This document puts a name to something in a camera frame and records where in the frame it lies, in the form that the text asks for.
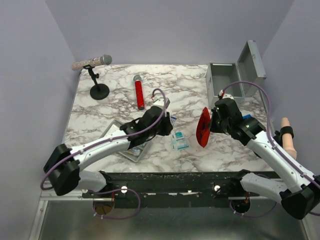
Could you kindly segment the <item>small sachet packet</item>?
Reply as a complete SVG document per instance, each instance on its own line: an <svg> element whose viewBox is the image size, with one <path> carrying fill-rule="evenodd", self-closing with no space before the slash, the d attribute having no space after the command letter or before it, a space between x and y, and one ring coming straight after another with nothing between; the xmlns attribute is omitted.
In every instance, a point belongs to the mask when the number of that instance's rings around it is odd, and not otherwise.
<svg viewBox="0 0 320 240"><path fill-rule="evenodd" d="M176 121L177 121L177 118L175 116L171 115L170 116L170 122L171 122L172 126L175 125Z"/></svg>

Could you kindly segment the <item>teal white wipe packet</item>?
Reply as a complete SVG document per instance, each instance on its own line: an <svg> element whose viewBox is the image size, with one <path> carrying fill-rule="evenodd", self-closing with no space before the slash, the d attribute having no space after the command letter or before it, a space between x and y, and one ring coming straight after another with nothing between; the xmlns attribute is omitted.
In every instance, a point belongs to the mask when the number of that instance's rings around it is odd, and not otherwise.
<svg viewBox="0 0 320 240"><path fill-rule="evenodd" d="M171 134L171 146L174 150L183 150L189 148L189 144L181 131L174 131Z"/></svg>

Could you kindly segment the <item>red first aid pouch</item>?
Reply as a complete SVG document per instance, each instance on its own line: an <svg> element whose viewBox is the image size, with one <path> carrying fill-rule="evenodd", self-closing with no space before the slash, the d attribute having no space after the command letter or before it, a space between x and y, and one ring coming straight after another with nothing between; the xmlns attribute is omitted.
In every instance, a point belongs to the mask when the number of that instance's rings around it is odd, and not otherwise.
<svg viewBox="0 0 320 240"><path fill-rule="evenodd" d="M203 148L205 148L206 145L208 144L210 132L211 132L210 127L211 127L211 116L208 108L204 107L196 127L196 140L198 144Z"/></svg>

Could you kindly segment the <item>cotton swabs bag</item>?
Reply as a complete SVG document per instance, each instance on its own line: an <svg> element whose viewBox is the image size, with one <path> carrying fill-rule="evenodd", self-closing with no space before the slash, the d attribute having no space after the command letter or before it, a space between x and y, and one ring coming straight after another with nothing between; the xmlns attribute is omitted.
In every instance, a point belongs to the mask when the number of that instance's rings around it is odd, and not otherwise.
<svg viewBox="0 0 320 240"><path fill-rule="evenodd" d="M141 154L141 150L139 148L131 148L125 151L128 154L134 155L134 156L139 156Z"/></svg>

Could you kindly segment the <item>grey plastic divided tray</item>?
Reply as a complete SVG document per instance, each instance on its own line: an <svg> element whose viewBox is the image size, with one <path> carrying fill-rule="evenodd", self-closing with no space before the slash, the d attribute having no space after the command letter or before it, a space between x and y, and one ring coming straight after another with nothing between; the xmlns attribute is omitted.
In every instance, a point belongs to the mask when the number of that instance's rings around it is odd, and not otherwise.
<svg viewBox="0 0 320 240"><path fill-rule="evenodd" d="M117 119L113 119L110 125L104 130L100 138L104 138L106 135L112 134L115 132L123 123ZM135 146L129 150L125 150L122 152L118 152L117 154L137 163L140 159L142 159L147 152L149 151L150 147L152 146L152 142L148 141L141 145Z"/></svg>

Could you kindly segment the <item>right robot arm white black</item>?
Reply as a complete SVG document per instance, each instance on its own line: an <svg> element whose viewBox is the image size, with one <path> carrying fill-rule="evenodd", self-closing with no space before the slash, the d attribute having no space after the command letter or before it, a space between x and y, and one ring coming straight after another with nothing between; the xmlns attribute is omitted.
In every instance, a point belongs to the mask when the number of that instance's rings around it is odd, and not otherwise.
<svg viewBox="0 0 320 240"><path fill-rule="evenodd" d="M214 133L227 133L262 158L280 177L275 181L241 170L230 191L241 196L255 193L273 200L295 219L302 220L320 202L320 177L299 164L256 118L243 118L236 101L222 98L212 110Z"/></svg>

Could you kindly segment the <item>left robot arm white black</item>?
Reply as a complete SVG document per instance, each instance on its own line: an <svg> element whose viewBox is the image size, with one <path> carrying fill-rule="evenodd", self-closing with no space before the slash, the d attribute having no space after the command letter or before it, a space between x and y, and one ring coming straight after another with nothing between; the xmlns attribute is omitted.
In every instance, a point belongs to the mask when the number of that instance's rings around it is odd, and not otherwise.
<svg viewBox="0 0 320 240"><path fill-rule="evenodd" d="M93 163L114 153L123 152L152 140L156 135L168 136L173 130L170 113L152 106L142 117L124 123L113 133L95 141L68 148L64 143L53 150L43 167L45 179L56 195L64 196L76 189L81 172Z"/></svg>

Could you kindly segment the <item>grey metal medicine case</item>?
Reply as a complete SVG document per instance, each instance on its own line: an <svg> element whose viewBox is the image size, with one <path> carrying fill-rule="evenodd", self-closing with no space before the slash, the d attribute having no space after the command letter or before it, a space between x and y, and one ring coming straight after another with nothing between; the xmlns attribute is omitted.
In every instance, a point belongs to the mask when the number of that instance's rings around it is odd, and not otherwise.
<svg viewBox="0 0 320 240"><path fill-rule="evenodd" d="M262 84L267 78L262 58L255 40L248 40L234 63L210 62L206 72L208 107L214 108L218 93L238 81Z"/></svg>

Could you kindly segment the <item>blue white small box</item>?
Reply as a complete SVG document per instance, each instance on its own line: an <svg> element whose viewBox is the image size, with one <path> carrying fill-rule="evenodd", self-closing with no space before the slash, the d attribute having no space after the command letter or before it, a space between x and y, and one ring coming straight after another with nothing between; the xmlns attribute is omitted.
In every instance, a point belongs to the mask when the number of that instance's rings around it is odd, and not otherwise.
<svg viewBox="0 0 320 240"><path fill-rule="evenodd" d="M245 116L243 116L243 119L246 120L246 119L250 119L252 116L250 114L247 114Z"/></svg>

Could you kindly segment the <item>red glitter microphone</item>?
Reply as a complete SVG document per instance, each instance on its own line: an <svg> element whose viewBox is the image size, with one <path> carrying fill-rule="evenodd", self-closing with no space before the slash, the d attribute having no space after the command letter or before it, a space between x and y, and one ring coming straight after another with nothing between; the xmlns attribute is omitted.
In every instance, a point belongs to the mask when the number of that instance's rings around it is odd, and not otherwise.
<svg viewBox="0 0 320 240"><path fill-rule="evenodd" d="M139 110L145 109L145 101L143 95L143 88L142 88L142 78L140 75L135 75L133 77L133 82L135 86L135 93L136 93L136 101L137 101L137 108Z"/></svg>

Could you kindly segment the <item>beige microphone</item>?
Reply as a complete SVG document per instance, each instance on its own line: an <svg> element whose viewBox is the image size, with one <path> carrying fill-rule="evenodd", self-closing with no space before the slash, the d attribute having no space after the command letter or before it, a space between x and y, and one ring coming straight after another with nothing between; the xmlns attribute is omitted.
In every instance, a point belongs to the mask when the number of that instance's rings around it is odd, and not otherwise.
<svg viewBox="0 0 320 240"><path fill-rule="evenodd" d="M294 131L287 117L281 120L280 136L282 138L282 148L293 158L297 159L297 151L294 147Z"/></svg>

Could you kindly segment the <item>black microphone stand left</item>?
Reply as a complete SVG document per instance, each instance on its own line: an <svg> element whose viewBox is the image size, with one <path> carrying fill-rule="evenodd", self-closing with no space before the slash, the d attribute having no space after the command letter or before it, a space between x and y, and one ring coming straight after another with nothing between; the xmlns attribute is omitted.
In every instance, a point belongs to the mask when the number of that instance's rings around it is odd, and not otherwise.
<svg viewBox="0 0 320 240"><path fill-rule="evenodd" d="M97 82L97 79L100 77L100 75L98 73L94 73L93 68L94 66L91 66L89 64L83 67L83 69L88 71L89 76L94 82L94 85L91 87L89 94L94 100L99 101L105 99L109 95L110 89L107 85Z"/></svg>

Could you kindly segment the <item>silver glitter microphone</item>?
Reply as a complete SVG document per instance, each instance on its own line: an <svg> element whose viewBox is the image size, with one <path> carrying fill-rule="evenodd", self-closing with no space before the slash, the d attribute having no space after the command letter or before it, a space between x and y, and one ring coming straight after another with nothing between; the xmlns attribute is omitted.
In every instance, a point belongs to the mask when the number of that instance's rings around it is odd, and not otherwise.
<svg viewBox="0 0 320 240"><path fill-rule="evenodd" d="M83 69L85 66L90 65L91 67L103 66L103 65L110 65L113 59L110 55L104 54L100 57L91 58L88 60L78 61L71 65L71 69L73 71L77 71Z"/></svg>

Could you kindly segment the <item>black mounting rail base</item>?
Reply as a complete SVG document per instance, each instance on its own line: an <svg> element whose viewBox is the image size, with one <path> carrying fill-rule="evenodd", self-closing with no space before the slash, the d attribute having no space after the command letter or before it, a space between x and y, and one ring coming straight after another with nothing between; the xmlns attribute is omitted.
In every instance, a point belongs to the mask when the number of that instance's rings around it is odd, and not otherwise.
<svg viewBox="0 0 320 240"><path fill-rule="evenodd" d="M85 199L113 199L115 207L130 208L226 208L230 198L244 198L238 172L106 173L100 171L102 186L86 187Z"/></svg>

